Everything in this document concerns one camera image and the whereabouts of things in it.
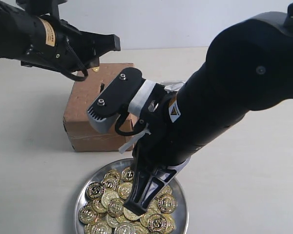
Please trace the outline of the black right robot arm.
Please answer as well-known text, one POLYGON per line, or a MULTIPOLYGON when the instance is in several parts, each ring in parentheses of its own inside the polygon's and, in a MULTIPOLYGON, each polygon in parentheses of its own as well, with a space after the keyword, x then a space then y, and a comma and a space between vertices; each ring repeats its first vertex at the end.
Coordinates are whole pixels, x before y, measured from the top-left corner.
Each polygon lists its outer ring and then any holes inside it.
POLYGON ((293 99, 293 4, 287 13, 262 13, 222 31, 202 67, 143 116, 149 133, 133 150, 125 207, 142 215, 194 153, 247 112, 287 99, 293 99))

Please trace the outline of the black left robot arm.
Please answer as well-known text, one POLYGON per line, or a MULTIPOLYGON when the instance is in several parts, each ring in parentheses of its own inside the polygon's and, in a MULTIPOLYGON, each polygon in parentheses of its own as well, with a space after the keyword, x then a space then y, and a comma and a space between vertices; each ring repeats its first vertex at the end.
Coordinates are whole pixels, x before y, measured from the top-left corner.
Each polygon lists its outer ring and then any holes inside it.
POLYGON ((120 51, 120 38, 81 31, 60 18, 63 0, 0 0, 0 59, 14 59, 25 67, 58 72, 84 81, 100 57, 120 51))

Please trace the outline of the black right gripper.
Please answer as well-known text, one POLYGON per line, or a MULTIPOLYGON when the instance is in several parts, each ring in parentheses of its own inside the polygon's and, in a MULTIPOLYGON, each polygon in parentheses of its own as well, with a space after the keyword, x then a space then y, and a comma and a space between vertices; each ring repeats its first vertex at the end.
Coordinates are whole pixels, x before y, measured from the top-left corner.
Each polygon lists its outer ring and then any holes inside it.
POLYGON ((145 134, 134 147, 134 180, 124 207, 141 216, 166 188, 179 190, 176 176, 193 154, 190 108, 184 106, 178 92, 168 92, 156 84, 140 118, 147 123, 145 134))

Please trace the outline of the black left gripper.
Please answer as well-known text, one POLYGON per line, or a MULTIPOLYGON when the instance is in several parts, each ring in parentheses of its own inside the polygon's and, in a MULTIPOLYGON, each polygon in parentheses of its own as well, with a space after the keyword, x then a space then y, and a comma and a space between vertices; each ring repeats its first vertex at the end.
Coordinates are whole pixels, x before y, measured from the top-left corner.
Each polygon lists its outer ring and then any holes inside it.
POLYGON ((73 81, 84 81, 88 69, 99 69, 100 56, 120 51, 120 38, 80 31, 67 21, 49 15, 37 18, 35 33, 21 66, 60 73, 73 81))

